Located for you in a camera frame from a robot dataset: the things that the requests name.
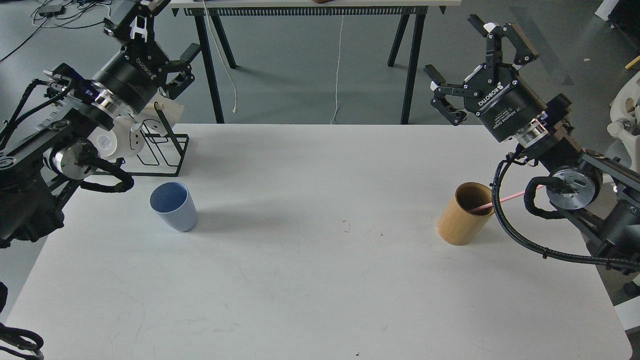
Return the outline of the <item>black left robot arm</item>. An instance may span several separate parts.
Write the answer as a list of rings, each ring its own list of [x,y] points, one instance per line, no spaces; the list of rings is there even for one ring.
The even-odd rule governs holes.
[[[134,179],[119,162],[102,158],[89,141],[123,114],[137,116],[161,92],[175,100],[194,82],[190,44],[171,60],[154,39],[154,20],[167,0],[124,0],[103,32],[120,50],[91,79],[68,64],[26,87],[1,131],[1,248],[37,242],[63,227],[63,207],[77,189],[124,193]]]

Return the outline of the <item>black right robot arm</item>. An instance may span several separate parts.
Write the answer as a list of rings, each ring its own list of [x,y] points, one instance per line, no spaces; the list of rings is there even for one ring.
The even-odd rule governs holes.
[[[517,23],[486,23],[477,14],[467,19],[486,41],[484,62],[462,84],[449,83],[431,64],[423,70],[432,80],[430,104],[452,125],[461,125],[472,113],[496,141],[518,141],[515,151],[499,162],[490,184],[500,226],[543,258],[601,265],[624,275],[638,272],[639,174],[575,141],[565,95],[543,102],[525,83],[519,68],[537,59],[538,51]],[[528,182],[525,209],[542,219],[569,220],[592,241],[593,255],[544,247],[507,220],[499,200],[503,178],[512,164],[526,166],[528,161],[541,164],[549,174]]]

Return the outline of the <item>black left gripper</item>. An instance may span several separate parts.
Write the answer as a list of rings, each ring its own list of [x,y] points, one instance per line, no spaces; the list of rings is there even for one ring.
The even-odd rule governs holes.
[[[122,0],[114,14],[103,19],[103,32],[116,39],[121,50],[93,80],[122,100],[134,114],[146,107],[160,87],[165,97],[176,100],[195,80],[192,62],[201,52],[198,43],[191,43],[179,59],[169,61],[155,41],[154,20],[169,3],[169,0]],[[166,73],[176,76],[165,84]]]

